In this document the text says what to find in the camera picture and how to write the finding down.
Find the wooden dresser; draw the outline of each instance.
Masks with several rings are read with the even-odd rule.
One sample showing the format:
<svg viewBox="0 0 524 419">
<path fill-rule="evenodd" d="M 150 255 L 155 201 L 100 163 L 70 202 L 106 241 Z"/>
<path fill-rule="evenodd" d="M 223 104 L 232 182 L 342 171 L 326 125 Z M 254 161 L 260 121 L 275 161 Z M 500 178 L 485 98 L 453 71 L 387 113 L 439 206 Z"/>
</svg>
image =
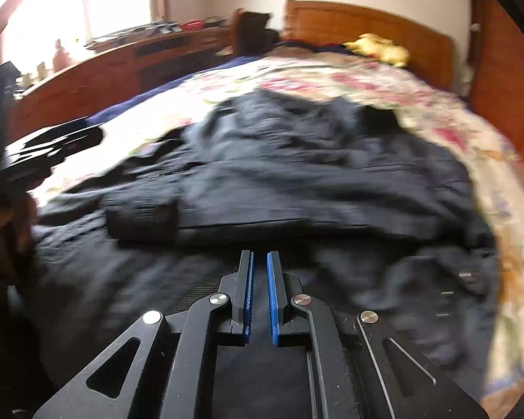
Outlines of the wooden dresser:
<svg viewBox="0 0 524 419">
<path fill-rule="evenodd" d="M 496 0 L 478 0 L 481 32 L 470 105 L 497 127 L 524 160 L 524 35 Z"/>
<path fill-rule="evenodd" d="M 64 69 L 22 94 L 10 141 L 39 128 L 93 115 L 186 74 L 220 64 L 231 29 L 206 28 L 126 44 Z"/>
</svg>

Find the bright window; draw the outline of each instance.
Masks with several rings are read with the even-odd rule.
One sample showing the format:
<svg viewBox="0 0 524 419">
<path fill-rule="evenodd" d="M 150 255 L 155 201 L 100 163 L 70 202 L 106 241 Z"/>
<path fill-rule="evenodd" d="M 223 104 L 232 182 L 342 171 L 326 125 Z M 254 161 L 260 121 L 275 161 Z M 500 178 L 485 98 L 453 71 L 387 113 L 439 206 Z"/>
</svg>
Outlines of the bright window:
<svg viewBox="0 0 524 419">
<path fill-rule="evenodd" d="M 114 31 L 151 22 L 150 0 L 25 0 L 10 17 L 3 35 L 3 59 L 22 73 L 52 67 L 54 42 L 70 57 L 91 56 L 84 44 Z"/>
</svg>

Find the wooden headboard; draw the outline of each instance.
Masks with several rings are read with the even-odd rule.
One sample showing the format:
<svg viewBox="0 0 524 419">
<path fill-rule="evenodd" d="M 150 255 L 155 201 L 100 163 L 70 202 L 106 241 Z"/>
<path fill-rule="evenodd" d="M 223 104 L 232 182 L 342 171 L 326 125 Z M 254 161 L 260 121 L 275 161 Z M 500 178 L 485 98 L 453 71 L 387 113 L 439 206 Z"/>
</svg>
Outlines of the wooden headboard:
<svg viewBox="0 0 524 419">
<path fill-rule="evenodd" d="M 452 88 L 454 43 L 442 33 L 412 20 L 363 6 L 327 1 L 287 0 L 284 39 L 311 44 L 343 44 L 374 33 L 404 46 L 411 54 L 408 69 L 433 86 Z"/>
</svg>

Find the bed sheet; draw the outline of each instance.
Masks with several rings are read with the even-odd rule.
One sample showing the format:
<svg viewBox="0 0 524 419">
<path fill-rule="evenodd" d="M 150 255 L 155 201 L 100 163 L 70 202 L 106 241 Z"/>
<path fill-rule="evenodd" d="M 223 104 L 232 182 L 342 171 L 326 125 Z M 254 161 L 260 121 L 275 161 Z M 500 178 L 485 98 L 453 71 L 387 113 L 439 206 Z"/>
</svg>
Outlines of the bed sheet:
<svg viewBox="0 0 524 419">
<path fill-rule="evenodd" d="M 498 313 L 482 404 L 491 418 L 505 417 L 524 391 L 524 164 L 509 141 L 457 96 L 408 71 L 367 58 L 282 48 L 249 64 L 199 74 L 105 123 L 101 145 L 68 158 L 32 194 L 42 205 L 167 131 L 202 120 L 222 100 L 257 87 L 393 109 L 406 130 L 464 163 L 500 252 Z"/>
</svg>

